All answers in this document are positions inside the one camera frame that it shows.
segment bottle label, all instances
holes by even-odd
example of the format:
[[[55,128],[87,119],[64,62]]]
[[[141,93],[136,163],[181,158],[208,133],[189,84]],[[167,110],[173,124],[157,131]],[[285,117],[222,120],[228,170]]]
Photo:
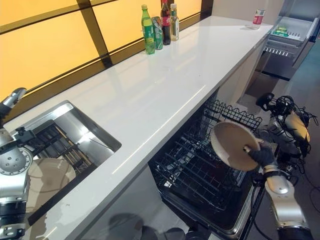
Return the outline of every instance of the bottle label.
[[[166,27],[166,26],[170,26],[170,17],[169,16],[162,16],[161,17],[161,23],[162,23],[162,26],[163,27]]]
[[[154,28],[152,27],[152,25],[143,26],[142,31],[143,31],[143,36],[145,39],[148,39],[148,38],[153,39],[154,38]]]
[[[260,25],[264,16],[254,16],[252,23]]]
[[[179,20],[177,19],[175,21],[175,35],[176,35],[176,39],[179,39]]]

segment plate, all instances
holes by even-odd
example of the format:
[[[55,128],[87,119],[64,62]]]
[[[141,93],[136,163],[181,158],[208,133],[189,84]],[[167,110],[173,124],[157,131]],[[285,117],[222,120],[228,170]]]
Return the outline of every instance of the plate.
[[[211,132],[211,145],[218,157],[231,168],[250,171],[258,164],[244,151],[244,146],[259,151],[256,137],[236,122],[219,122]]]
[[[40,158],[33,160],[28,175],[30,187],[26,212],[35,212],[64,186],[70,183],[76,173],[64,159]]]

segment can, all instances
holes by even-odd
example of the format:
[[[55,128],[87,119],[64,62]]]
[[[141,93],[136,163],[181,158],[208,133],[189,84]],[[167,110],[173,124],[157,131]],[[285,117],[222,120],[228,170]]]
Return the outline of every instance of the can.
[[[155,49],[160,50],[164,46],[162,40],[161,18],[159,16],[154,16],[151,18],[151,20],[154,32]]]

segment kitchen counter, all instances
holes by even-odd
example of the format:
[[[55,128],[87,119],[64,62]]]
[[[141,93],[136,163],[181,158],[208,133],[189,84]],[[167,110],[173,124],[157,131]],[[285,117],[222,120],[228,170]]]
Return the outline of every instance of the kitchen counter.
[[[5,125],[12,131],[68,100],[122,144],[47,212],[42,236],[74,239],[111,203],[272,28],[251,30],[246,24],[208,17],[181,31],[179,41],[154,55],[140,52]]]

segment green bottle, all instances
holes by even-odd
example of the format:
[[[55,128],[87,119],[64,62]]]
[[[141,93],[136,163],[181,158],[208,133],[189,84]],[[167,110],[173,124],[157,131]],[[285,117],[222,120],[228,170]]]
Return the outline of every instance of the green bottle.
[[[144,46],[147,54],[155,53],[155,40],[154,40],[154,28],[152,26],[152,21],[148,13],[147,5],[141,5],[142,8],[142,31],[144,37]]]

